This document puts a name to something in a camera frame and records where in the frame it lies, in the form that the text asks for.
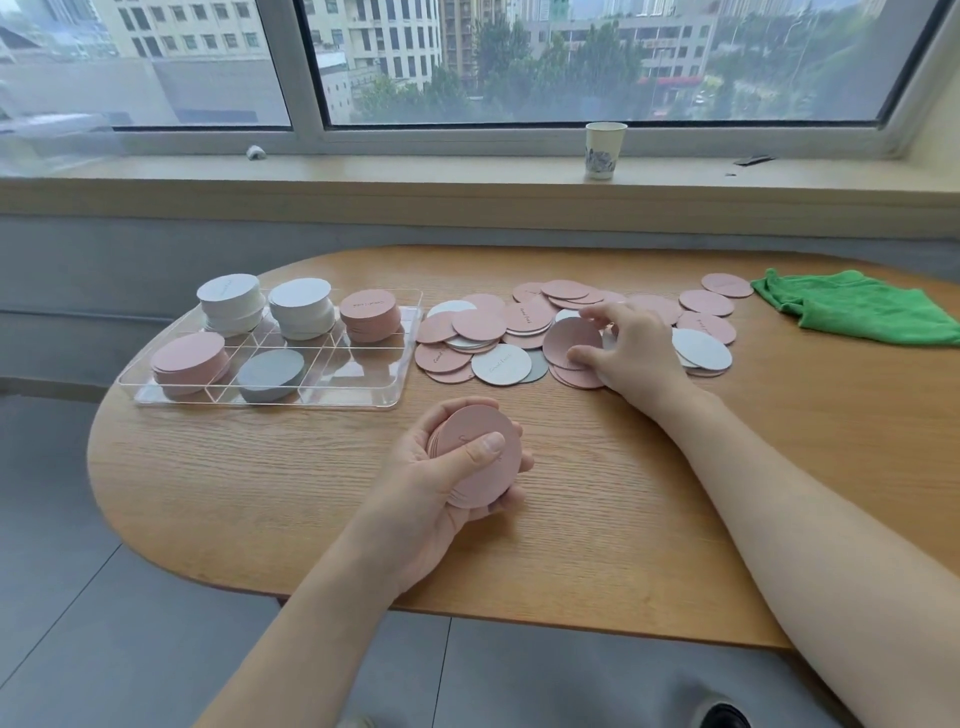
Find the glass pane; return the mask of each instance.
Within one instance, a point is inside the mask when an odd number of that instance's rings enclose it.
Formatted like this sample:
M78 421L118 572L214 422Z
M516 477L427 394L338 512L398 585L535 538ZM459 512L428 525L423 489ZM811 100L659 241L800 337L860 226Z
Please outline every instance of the glass pane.
M307 22L334 125L873 124L945 4L342 0Z
M23 115L290 125L254 0L0 0L0 83Z

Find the right hand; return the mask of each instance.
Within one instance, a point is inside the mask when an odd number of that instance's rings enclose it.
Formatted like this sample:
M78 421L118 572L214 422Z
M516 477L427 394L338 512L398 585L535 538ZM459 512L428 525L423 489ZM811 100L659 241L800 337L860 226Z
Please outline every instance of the right hand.
M673 348L670 327L656 313L627 302L590 305L580 315L598 328L616 324L616 348L573 347L567 356L594 369L644 414L656 419L671 401L697 391Z

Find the gray floor tile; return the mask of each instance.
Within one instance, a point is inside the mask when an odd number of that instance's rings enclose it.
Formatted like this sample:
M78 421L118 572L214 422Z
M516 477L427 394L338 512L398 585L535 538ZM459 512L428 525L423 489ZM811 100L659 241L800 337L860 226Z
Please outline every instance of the gray floor tile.
M120 544L86 479L96 411L0 398L0 685Z
M121 547L0 690L4 728L185 728L276 615Z
M376 728L430 728L444 664L446 617L388 612L364 658L343 715Z
M837 726L770 653L455 619L434 728L681 728L706 690L755 725Z

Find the small object on window sill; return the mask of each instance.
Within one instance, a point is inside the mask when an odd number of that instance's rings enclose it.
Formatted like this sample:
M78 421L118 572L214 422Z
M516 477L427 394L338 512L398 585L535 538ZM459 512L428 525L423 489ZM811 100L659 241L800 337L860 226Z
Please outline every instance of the small object on window sill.
M734 164L738 167L753 167L755 164L762 164L765 161L773 161L774 159L776 159L776 157L771 157L770 155L756 155L754 157L738 159Z

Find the window sill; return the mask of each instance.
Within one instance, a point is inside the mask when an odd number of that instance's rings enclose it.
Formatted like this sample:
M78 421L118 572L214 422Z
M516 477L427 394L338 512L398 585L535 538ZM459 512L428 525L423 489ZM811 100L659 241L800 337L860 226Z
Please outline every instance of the window sill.
M930 238L960 233L960 180L907 161L131 157L0 180L0 214Z

